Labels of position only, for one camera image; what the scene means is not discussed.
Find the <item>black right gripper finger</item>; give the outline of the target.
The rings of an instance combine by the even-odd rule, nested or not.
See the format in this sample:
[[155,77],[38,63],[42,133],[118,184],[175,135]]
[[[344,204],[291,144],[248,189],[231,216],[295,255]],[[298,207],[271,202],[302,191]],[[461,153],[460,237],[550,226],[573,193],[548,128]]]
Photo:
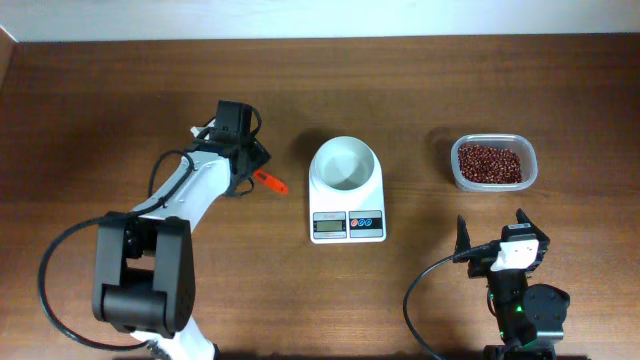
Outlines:
[[454,261],[468,261],[471,250],[471,240],[467,230],[465,219],[459,215],[457,217],[456,243],[454,249]]
[[516,211],[516,220],[517,220],[516,228],[518,230],[520,229],[524,229],[528,231],[534,230],[533,223],[530,221],[529,217],[526,215],[526,213],[522,208],[519,208]]

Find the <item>red plastic scoop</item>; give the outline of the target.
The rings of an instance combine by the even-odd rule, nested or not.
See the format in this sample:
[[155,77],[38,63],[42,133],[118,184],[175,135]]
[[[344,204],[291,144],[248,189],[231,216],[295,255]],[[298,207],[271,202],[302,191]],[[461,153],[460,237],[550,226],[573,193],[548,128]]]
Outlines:
[[254,176],[259,182],[276,193],[282,195],[287,195],[289,193],[288,186],[282,180],[265,172],[264,170],[256,170],[254,172]]

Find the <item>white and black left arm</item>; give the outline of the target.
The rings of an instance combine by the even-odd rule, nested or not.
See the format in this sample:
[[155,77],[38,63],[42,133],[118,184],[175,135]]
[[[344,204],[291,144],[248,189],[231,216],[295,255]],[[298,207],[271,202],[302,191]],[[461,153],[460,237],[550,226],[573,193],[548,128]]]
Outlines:
[[270,155],[257,139],[253,106],[217,105],[214,118],[177,151],[179,163],[128,213],[110,212],[98,227],[92,312],[160,359],[215,359],[218,347],[193,317],[196,279],[192,234],[219,197],[242,197],[240,185]]

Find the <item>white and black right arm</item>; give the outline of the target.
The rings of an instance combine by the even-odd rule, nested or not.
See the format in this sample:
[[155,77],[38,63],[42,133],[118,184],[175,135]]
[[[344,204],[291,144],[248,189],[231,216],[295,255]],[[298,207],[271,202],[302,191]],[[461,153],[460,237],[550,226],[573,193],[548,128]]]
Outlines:
[[463,217],[457,218],[453,261],[468,265],[468,277],[487,280],[487,302],[497,321],[501,345],[487,345],[484,359],[554,359],[564,338],[570,306],[567,292],[528,283],[543,262],[550,238],[521,209],[501,237],[473,247]]

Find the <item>white bowl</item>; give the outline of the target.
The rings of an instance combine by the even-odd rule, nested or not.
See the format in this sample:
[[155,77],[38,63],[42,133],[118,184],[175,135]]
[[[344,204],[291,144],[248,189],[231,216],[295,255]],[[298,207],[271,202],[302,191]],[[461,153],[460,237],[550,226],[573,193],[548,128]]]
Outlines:
[[335,191],[352,191],[373,176],[372,150],[360,139],[340,136],[325,142],[314,155],[311,178],[318,186]]

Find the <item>white digital kitchen scale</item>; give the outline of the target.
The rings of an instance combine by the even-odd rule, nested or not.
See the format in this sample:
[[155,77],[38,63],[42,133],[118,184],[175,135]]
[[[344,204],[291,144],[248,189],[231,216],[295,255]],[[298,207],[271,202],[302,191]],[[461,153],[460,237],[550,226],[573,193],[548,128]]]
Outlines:
[[372,178],[352,191],[318,186],[311,178],[309,167],[309,231],[313,243],[376,243],[386,240],[382,169],[372,152],[375,160]]

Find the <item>red adzuki beans in container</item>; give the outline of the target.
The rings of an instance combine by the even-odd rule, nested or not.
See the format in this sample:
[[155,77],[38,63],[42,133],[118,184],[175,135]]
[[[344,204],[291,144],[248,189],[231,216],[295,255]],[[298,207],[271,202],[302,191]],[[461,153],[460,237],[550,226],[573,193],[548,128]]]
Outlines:
[[508,149],[463,145],[457,151],[462,176],[481,184],[515,184],[523,179],[520,158]]

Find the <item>clear plastic container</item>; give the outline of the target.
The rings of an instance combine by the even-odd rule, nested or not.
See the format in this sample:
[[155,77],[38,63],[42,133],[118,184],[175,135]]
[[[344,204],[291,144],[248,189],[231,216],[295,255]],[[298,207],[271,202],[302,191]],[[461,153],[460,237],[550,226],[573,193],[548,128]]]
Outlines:
[[515,134],[471,134],[450,152],[457,187],[467,192],[513,192],[529,188],[538,177],[532,144]]

